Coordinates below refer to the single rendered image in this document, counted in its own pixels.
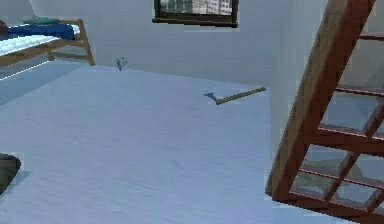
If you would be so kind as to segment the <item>brown glass paned door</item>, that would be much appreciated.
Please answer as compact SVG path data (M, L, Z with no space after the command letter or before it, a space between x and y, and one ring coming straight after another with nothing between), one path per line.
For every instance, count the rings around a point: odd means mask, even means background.
M384 92L338 85L358 40L384 41L384 36L364 35L362 30L376 0L328 0L315 43L290 112L286 129L273 162L265 193L272 200L359 224L384 224L376 209L384 202L384 185L366 182L374 192L358 203L334 201L332 197L363 154L384 158L384 138L375 136L384 121ZM321 119L335 92L375 96L382 101L367 120L362 132L323 125ZM305 195L291 189L299 172L316 176L301 164L312 144L348 152L338 173L322 174L333 181L321 196Z

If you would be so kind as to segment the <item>wooden bed with white mattress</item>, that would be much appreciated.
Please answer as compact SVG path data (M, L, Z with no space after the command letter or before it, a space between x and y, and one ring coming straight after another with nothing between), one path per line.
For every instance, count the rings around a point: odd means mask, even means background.
M54 36L36 35L0 41L0 66L13 65L42 54L47 54L50 61L53 61L56 57L82 59L86 60L91 66L94 66L95 61L83 20L60 19L60 22L76 27L74 40L66 40ZM85 54L77 55L73 53L58 52L58 49L65 46L83 48Z

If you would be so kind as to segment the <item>blue blanket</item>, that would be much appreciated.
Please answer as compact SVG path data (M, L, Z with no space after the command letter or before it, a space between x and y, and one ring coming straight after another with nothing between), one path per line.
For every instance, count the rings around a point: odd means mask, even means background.
M48 24L48 25L19 25L8 28L8 33L4 36L5 39L12 39L17 37L43 35L53 36L60 39L74 40L74 29L71 25L67 24Z

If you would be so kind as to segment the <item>dark round bin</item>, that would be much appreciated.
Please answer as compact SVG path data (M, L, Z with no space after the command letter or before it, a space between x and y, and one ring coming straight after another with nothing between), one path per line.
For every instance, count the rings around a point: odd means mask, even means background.
M21 167L19 158L0 153L0 195L6 191Z

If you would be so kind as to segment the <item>green pillow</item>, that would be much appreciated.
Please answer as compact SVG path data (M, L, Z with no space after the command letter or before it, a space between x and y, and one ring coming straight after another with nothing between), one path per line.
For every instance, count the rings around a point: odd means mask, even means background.
M50 25L59 23L59 20L50 17L33 17L31 19L24 20L23 23L31 25Z

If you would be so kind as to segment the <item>dark framed window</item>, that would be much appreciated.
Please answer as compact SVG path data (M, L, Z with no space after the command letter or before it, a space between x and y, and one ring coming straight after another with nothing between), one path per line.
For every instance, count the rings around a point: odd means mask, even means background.
M153 23L238 27L239 0L154 0Z

